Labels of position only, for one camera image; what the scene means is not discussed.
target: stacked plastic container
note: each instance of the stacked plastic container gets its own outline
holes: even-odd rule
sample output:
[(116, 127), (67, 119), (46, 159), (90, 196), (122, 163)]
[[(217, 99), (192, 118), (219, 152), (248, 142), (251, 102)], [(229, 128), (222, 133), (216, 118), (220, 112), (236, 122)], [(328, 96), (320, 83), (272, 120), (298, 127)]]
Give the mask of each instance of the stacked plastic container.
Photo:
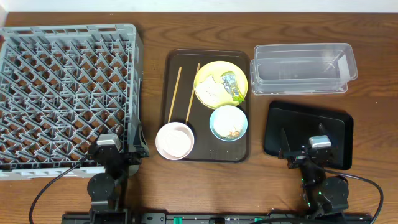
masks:
[(349, 44), (258, 45), (251, 62), (256, 95), (344, 93), (357, 77)]

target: bowl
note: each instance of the bowl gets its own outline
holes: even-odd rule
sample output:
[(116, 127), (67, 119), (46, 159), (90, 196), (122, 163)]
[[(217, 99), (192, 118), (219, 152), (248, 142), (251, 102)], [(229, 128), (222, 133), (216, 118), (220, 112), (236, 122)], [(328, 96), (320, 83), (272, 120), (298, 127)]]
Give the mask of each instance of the bowl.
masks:
[(195, 91), (195, 95), (197, 96), (199, 101), (205, 106), (211, 109), (217, 109), (220, 106), (224, 105), (239, 105), (238, 101), (234, 101), (232, 100), (232, 98), (229, 97), (230, 95), (227, 91), (219, 95), (219, 97), (221, 98), (219, 103), (214, 103), (212, 105), (204, 103), (203, 100), (200, 98), (200, 95), (197, 93), (197, 85), (204, 82), (210, 75), (213, 76), (215, 83), (219, 83), (220, 85), (222, 85), (224, 81), (221, 79), (221, 76), (228, 71), (232, 71), (235, 74), (236, 83), (238, 84), (239, 91), (241, 92), (243, 98), (246, 97), (246, 94), (248, 93), (248, 80), (244, 72), (238, 66), (234, 65), (233, 63), (224, 61), (210, 62), (204, 65), (201, 69), (199, 69), (193, 81), (193, 89)]
[(161, 156), (178, 160), (187, 156), (195, 143), (192, 130), (185, 124), (172, 122), (164, 125), (156, 134), (155, 145)]
[[(226, 138), (218, 133), (222, 125), (228, 126), (235, 122), (238, 126), (242, 126), (242, 130), (235, 138)], [(242, 110), (235, 106), (221, 106), (214, 110), (210, 116), (210, 130), (211, 132), (222, 141), (236, 141), (246, 133), (248, 129), (248, 119)]]

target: dish rack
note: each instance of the dish rack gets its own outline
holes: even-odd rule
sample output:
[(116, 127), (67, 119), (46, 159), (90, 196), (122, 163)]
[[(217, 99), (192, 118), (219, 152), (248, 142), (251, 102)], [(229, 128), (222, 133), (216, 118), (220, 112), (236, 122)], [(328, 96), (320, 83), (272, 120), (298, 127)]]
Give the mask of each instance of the dish rack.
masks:
[[(139, 121), (144, 46), (132, 24), (0, 32), (0, 180), (59, 175), (116, 125), (124, 152), (148, 153)], [(100, 172), (87, 160), (67, 176)]]

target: yellow plate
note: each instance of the yellow plate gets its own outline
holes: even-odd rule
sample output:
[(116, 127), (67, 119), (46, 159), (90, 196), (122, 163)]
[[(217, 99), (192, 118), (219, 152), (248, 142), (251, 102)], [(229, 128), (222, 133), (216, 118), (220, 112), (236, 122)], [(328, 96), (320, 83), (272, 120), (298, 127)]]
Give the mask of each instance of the yellow plate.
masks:
[[(200, 96), (198, 95), (196, 91), (196, 87), (199, 83), (204, 82), (210, 75), (213, 75), (213, 79), (216, 83), (224, 83), (224, 81), (221, 79), (222, 74), (225, 72), (232, 71), (235, 76), (236, 76), (236, 82), (238, 83), (238, 88), (239, 91), (242, 93), (243, 98), (246, 97), (246, 94), (248, 93), (248, 80), (244, 74), (244, 72), (236, 65), (230, 63), (230, 62), (224, 62), (224, 61), (216, 61), (216, 62), (211, 62), (203, 66), (201, 69), (199, 69), (198, 73), (195, 76), (195, 79), (193, 81), (193, 89), (195, 90), (195, 94), (197, 98), (204, 104), (204, 102), (200, 99)], [(215, 105), (206, 105), (205, 106), (211, 108), (211, 109), (217, 109), (220, 106), (224, 105), (232, 105), (232, 106), (237, 106), (239, 102), (233, 101), (232, 97), (223, 97), (221, 99), (221, 102)]]

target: chopsticks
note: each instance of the chopsticks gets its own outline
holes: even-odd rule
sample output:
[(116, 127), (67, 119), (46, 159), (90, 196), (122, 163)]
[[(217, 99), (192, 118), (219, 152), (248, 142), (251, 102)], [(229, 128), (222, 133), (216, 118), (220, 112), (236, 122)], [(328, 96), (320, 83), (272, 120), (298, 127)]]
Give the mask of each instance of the chopsticks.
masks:
[(173, 99), (172, 99), (172, 106), (170, 107), (169, 120), (167, 121), (168, 123), (170, 123), (170, 119), (172, 118), (175, 95), (177, 94), (177, 88), (178, 88), (178, 83), (180, 81), (181, 69), (182, 69), (182, 67), (180, 67), (180, 69), (178, 70), (177, 81), (175, 82), (174, 94), (173, 94)]
[[(200, 68), (200, 63), (198, 63), (197, 72), (195, 73), (195, 75), (198, 73), (199, 68)], [(190, 99), (190, 101), (189, 101), (188, 112), (187, 112), (187, 118), (185, 118), (185, 124), (188, 123), (188, 118), (189, 118), (189, 114), (190, 114), (190, 112), (191, 112), (191, 106), (192, 106), (192, 100), (193, 100), (193, 93), (194, 93), (194, 92), (195, 92), (195, 90), (193, 89), (193, 86), (192, 86), (191, 99)]]

